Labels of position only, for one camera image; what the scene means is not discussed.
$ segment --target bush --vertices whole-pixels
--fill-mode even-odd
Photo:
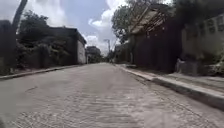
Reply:
[[[217,58],[218,58],[218,63],[215,65],[212,65],[212,71],[216,75],[224,76],[224,49],[217,56]]]

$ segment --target sidewalk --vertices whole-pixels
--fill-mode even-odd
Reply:
[[[222,78],[191,77],[181,74],[158,75],[117,65],[124,71],[170,88],[178,93],[224,111],[224,82]]]
[[[78,66],[80,66],[80,65],[71,65],[71,66],[64,66],[64,67],[54,67],[54,68],[42,69],[42,70],[31,70],[31,71],[18,73],[18,74],[14,74],[14,75],[0,76],[0,81],[9,80],[9,79],[13,79],[13,78],[24,77],[24,76],[29,76],[29,75],[47,73],[47,72],[51,72],[51,71],[63,70],[63,69],[73,68],[73,67],[78,67]]]

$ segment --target cobblestone street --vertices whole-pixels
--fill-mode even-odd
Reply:
[[[224,113],[110,64],[0,82],[6,128],[224,128]]]

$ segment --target curb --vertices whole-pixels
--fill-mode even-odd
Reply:
[[[123,67],[120,68],[127,73],[133,74],[137,77],[141,77],[145,80],[159,84],[161,86],[174,90],[177,93],[183,94],[194,100],[204,103],[208,106],[224,111],[224,94],[221,92],[184,83],[173,79],[168,79],[162,76],[152,77],[134,71],[130,71]]]
[[[25,76],[31,76],[31,75],[36,75],[36,74],[43,74],[43,73],[47,73],[47,72],[63,70],[63,69],[68,69],[68,68],[74,68],[74,67],[79,67],[79,66],[80,65],[72,65],[72,66],[58,67],[58,68],[52,68],[52,69],[46,69],[46,70],[40,70],[40,71],[33,71],[33,72],[31,71],[31,72],[20,73],[20,74],[15,74],[15,75],[2,76],[2,77],[0,77],[0,81],[14,79],[14,78],[20,78],[20,77],[25,77]]]

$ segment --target blue sky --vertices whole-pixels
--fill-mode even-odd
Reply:
[[[111,18],[114,11],[125,4],[125,0],[28,0],[26,10],[49,17],[50,26],[78,28],[87,40],[106,54],[107,43],[116,41],[111,30]],[[20,0],[0,0],[0,20],[12,20]]]

